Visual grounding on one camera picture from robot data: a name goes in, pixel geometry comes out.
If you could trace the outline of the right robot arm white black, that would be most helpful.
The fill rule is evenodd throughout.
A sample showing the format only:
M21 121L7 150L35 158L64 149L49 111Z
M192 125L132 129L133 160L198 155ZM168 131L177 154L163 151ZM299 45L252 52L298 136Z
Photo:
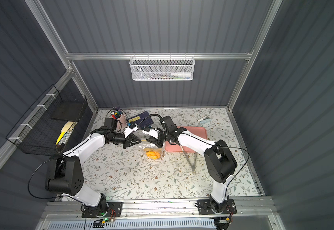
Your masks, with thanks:
M147 127L144 121L141 121L138 128L149 136L146 140L159 148L162 148L167 141L171 145L187 147L202 155L208 173L214 180L209 196L209 207L216 214L223 213L225 210L233 211L234 205L229 202L227 189L237 175L235 171L238 163L226 142L210 141L199 137L187 128L177 126L169 116L161 117L158 114L151 114L148 117L158 117L162 128Z

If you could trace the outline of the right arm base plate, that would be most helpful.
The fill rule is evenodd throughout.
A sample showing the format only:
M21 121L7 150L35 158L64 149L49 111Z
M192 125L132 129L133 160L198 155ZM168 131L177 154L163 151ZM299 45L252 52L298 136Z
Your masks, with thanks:
M224 200L221 204L213 199L199 199L194 205L198 208L200 215L237 214L233 199Z

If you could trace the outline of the clear resealable bag yellow zip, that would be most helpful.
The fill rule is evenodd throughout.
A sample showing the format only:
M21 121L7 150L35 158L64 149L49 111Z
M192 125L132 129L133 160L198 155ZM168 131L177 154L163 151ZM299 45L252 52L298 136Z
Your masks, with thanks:
M165 156L164 142L159 131L152 129L150 131L142 131L142 135L140 137L141 144L137 145L137 149L142 151L146 155L146 151L148 150L156 150L160 152L162 159Z

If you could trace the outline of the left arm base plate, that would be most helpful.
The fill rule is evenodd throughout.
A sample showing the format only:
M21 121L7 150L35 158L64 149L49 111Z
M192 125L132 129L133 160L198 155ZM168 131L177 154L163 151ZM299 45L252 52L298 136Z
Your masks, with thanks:
M118 218L121 216L123 202L106 202L97 207L82 206L82 218Z

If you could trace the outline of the yellow cookie pile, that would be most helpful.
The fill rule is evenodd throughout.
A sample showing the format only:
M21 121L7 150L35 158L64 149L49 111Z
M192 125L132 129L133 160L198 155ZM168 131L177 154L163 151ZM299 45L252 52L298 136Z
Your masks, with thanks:
M156 150L146 151L146 156L150 159L157 160L161 158L160 152Z

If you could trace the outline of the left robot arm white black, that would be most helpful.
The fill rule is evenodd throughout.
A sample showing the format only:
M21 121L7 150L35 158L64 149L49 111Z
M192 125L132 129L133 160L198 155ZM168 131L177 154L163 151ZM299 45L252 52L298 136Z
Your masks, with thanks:
M124 148L141 143L133 134L138 129L132 122L124 133L116 131L116 120L106 118L104 126L91 131L89 136L61 155L53 155L48 163L45 189L56 197L70 197L82 204L82 211L90 211L95 216L104 216L108 210L104 194L87 186L84 181L82 164L99 148L106 144L121 144Z

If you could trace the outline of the metal kitchen tongs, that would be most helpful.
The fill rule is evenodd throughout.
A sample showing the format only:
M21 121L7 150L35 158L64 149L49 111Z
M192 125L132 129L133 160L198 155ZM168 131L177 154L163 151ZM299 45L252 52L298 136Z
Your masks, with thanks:
M197 157L198 154L196 152L192 153L192 152L187 152L183 146L180 146L180 149L188 163L188 165L190 166L192 172L195 172L196 170L196 162L197 162Z

